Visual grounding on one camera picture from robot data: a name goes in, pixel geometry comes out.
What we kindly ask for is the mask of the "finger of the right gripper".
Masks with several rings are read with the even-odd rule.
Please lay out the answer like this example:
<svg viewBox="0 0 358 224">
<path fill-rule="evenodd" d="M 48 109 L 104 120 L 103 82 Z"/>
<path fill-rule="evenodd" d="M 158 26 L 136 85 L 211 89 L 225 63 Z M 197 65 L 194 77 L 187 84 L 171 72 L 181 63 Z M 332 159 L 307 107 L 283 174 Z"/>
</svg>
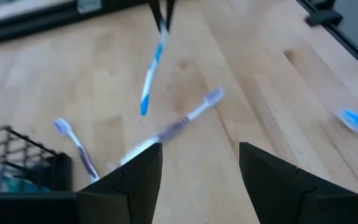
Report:
<svg viewBox="0 0 358 224">
<path fill-rule="evenodd" d="M 175 7 L 175 0 L 167 0 L 167 13 L 166 13 L 165 25 L 168 31 L 170 30 L 174 7 Z"/>
<path fill-rule="evenodd" d="M 159 0 L 149 0 L 149 6 L 155 19 L 158 31 L 162 30 L 163 16 L 160 10 Z"/>
</svg>

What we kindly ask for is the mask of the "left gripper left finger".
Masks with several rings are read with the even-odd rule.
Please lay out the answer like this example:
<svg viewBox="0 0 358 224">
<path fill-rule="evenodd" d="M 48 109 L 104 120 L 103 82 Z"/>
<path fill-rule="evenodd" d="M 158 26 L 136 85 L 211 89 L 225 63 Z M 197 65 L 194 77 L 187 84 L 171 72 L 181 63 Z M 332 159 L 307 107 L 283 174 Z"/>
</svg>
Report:
<svg viewBox="0 0 358 224">
<path fill-rule="evenodd" d="M 162 163 L 155 143 L 77 192 L 0 193 L 0 224 L 152 224 Z"/>
</svg>

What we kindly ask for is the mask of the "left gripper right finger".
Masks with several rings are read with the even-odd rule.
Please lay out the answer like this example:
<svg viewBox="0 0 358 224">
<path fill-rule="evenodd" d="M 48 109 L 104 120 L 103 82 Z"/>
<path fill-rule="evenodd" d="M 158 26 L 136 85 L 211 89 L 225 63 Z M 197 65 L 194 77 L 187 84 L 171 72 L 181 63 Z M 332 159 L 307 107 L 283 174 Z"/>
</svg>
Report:
<svg viewBox="0 0 358 224">
<path fill-rule="evenodd" d="M 358 224 L 358 194 L 248 142 L 239 144 L 242 179 L 260 224 Z"/>
</svg>

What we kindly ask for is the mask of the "purple toothbrush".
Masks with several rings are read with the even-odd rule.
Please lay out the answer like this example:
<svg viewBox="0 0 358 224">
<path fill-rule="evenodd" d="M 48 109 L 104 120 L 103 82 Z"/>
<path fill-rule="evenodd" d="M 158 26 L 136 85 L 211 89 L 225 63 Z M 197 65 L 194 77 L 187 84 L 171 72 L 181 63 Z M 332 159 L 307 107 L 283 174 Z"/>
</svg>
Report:
<svg viewBox="0 0 358 224">
<path fill-rule="evenodd" d="M 207 95 L 204 96 L 200 105 L 198 105 L 194 110 L 190 111 L 186 116 L 182 117 L 180 120 L 172 123 L 169 127 L 165 128 L 163 131 L 152 135 L 145 141 L 140 144 L 134 146 L 129 152 L 127 152 L 124 156 L 122 156 L 119 160 L 119 166 L 123 166 L 128 163 L 130 160 L 138 156 L 140 153 L 145 151 L 151 145 L 155 143 L 162 143 L 168 141 L 174 135 L 178 134 L 182 131 L 187 124 L 194 121 L 197 117 L 202 115 L 208 109 L 214 107 L 218 104 L 224 97 L 224 89 L 217 88 Z"/>
<path fill-rule="evenodd" d="M 89 175 L 89 181 L 91 183 L 95 183 L 96 181 L 98 181 L 100 179 L 99 174 L 96 171 L 96 169 L 94 168 L 94 165 L 91 162 L 91 159 L 88 155 L 87 150 L 82 145 L 80 140 L 77 138 L 77 136 L 76 136 L 75 132 L 73 131 L 72 127 L 70 126 L 70 124 L 63 118 L 56 118 L 53 121 L 53 123 L 54 123 L 55 127 L 57 128 L 58 132 L 60 133 L 60 135 L 69 136 L 72 139 L 72 141 L 74 142 L 75 146 L 77 147 L 78 153 L 80 155 L 80 159 Z"/>
</svg>

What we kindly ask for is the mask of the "blue white toothbrush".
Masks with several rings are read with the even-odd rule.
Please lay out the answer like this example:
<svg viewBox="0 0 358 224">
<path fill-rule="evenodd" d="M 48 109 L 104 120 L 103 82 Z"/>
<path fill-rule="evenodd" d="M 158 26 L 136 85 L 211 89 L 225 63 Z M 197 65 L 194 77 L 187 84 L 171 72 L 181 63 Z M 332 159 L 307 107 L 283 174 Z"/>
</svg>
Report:
<svg viewBox="0 0 358 224">
<path fill-rule="evenodd" d="M 146 76 L 145 76 L 145 80 L 144 80 L 144 87 L 143 87 L 142 95 L 141 95 L 141 99 L 140 99 L 140 114 L 142 116 L 145 116 L 147 114 L 154 74 L 155 74 L 155 71 L 159 65 L 160 57 L 163 52 L 165 40 L 166 40 L 166 37 L 168 34 L 168 31 L 166 28 L 166 22 L 164 20 L 160 23 L 160 28 L 161 28 L 160 39 L 159 39 L 158 44 L 155 48 L 155 52 L 154 52 L 152 61 L 151 61 L 149 68 L 146 72 Z"/>
</svg>

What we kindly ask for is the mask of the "teal mouthwash bottle white cap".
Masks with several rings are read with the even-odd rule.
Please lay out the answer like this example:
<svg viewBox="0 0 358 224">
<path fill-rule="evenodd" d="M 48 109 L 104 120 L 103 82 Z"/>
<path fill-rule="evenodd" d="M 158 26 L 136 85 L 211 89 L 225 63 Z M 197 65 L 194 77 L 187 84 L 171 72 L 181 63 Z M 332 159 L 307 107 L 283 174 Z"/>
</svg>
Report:
<svg viewBox="0 0 358 224">
<path fill-rule="evenodd" d="M 50 192 L 50 189 L 42 187 L 28 180 L 18 179 L 16 177 L 3 177 L 0 180 L 0 192 L 5 193 L 34 193 L 34 192 Z"/>
</svg>

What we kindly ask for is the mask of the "blue toothbrush in clear wrapper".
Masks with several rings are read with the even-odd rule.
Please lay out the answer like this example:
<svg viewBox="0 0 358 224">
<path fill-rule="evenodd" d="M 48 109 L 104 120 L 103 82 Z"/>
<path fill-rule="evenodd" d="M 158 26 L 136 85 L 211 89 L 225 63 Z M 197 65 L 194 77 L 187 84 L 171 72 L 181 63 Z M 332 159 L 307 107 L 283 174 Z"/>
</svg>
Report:
<svg viewBox="0 0 358 224">
<path fill-rule="evenodd" d="M 358 114 L 351 110 L 341 110 L 338 113 L 339 120 L 351 131 L 358 133 Z"/>
</svg>

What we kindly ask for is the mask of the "black aluminium table frame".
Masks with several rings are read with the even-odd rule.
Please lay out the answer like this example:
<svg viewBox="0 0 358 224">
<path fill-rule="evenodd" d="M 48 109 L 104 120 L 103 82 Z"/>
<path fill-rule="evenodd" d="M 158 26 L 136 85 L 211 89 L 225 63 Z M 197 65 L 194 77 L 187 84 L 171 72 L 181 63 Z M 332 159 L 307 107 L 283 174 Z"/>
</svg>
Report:
<svg viewBox="0 0 358 224">
<path fill-rule="evenodd" d="M 295 1 L 308 12 L 305 22 L 310 27 L 323 26 L 358 60 L 358 45 L 339 28 L 343 15 L 334 10 L 336 0 Z M 32 8 L 1 18 L 0 43 L 148 3 L 146 0 L 109 0 L 103 3 L 102 9 L 85 14 L 78 12 L 76 0 L 58 0 L 56 3 L 47 0 L 47 4 L 38 9 Z"/>
</svg>

